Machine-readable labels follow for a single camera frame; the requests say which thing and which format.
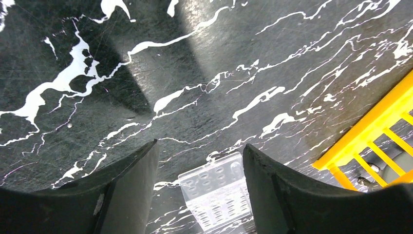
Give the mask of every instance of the black marble-pattern floor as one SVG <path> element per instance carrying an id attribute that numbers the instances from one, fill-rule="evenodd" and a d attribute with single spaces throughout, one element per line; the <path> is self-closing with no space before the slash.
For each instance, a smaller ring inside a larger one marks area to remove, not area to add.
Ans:
<path id="1" fill-rule="evenodd" d="M 153 234 L 202 233 L 177 176 L 247 142 L 336 184 L 311 163 L 413 67 L 411 0 L 1 3 L 1 186 L 56 188 L 157 138 Z"/>

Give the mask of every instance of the dark gray surface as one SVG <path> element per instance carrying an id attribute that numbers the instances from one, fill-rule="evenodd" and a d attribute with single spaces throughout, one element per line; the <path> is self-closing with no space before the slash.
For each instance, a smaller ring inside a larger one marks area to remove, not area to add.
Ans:
<path id="1" fill-rule="evenodd" d="M 136 22 L 116 7 L 102 23 L 99 1 L 16 1 L 0 32 L 2 186 L 58 187 L 158 138 L 147 233 L 201 232 L 177 176 L 247 142 L 334 184 L 311 163 L 413 67 L 411 0 L 181 0 L 174 17 L 170 1 L 125 1 Z"/>

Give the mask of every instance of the clear plastic piece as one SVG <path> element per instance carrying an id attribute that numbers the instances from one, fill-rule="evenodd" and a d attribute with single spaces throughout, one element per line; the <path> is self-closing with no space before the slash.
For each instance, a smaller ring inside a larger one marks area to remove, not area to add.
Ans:
<path id="1" fill-rule="evenodd" d="M 178 176 L 185 203 L 204 232 L 251 214 L 243 158 L 236 152 Z"/>

